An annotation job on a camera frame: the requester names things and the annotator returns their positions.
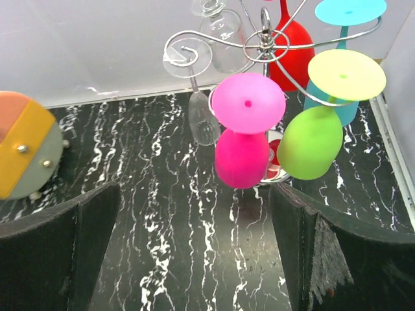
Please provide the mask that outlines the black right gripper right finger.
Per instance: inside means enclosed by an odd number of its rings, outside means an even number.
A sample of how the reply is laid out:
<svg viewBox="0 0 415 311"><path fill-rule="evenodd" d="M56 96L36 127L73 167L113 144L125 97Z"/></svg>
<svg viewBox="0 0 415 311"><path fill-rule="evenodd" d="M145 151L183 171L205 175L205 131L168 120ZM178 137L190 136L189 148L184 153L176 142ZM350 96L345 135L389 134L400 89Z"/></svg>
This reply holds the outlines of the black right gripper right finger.
<svg viewBox="0 0 415 311"><path fill-rule="evenodd" d="M269 206L293 310L413 310L414 236L362 221L284 183Z"/></svg>

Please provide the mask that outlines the green wine glass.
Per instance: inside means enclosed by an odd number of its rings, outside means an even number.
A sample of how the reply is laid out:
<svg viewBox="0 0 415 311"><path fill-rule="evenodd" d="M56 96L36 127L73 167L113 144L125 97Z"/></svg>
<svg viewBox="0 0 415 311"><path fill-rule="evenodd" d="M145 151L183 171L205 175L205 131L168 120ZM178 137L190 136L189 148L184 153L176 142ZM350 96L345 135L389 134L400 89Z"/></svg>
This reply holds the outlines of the green wine glass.
<svg viewBox="0 0 415 311"><path fill-rule="evenodd" d="M335 112L337 100L360 102L376 97L386 86L386 75L369 56L352 50L318 53L308 65L311 82L327 93L321 105L299 113L286 127L277 149L282 169L294 178L323 176L343 143L342 123Z"/></svg>

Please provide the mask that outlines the clear champagne flute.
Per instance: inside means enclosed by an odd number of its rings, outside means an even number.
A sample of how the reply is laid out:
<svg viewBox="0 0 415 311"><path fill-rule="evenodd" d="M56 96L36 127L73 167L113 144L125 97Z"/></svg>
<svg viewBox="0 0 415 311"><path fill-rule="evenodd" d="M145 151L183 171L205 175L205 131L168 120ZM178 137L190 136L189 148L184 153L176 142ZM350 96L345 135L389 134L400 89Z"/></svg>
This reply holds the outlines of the clear champagne flute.
<svg viewBox="0 0 415 311"><path fill-rule="evenodd" d="M211 47L197 38L171 38L164 47L163 66L176 78L189 79L192 94L189 98L188 120L195 143L201 146L215 144L221 134L218 120L209 108L208 96L198 87L196 77L211 64Z"/></svg>

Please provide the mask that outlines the pink wine glass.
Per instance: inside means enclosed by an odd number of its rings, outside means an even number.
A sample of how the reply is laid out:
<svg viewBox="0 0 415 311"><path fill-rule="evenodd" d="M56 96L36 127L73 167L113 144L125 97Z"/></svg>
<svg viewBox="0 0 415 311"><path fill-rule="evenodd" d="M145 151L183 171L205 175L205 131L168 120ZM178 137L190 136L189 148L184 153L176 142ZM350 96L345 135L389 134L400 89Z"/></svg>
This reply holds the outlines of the pink wine glass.
<svg viewBox="0 0 415 311"><path fill-rule="evenodd" d="M210 96L211 109L225 127L215 148L215 170L235 189L257 185L266 175L270 147L265 133L285 113L285 94L259 73L227 77Z"/></svg>

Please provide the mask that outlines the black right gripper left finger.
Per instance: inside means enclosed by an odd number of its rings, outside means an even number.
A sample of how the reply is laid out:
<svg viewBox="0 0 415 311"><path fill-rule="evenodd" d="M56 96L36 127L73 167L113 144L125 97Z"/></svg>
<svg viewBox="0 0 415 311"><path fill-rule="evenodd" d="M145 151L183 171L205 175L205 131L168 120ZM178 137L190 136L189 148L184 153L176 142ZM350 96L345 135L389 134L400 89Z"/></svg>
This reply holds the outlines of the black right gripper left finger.
<svg viewBox="0 0 415 311"><path fill-rule="evenodd" d="M1 224L1 309L87 310L120 203L107 183Z"/></svg>

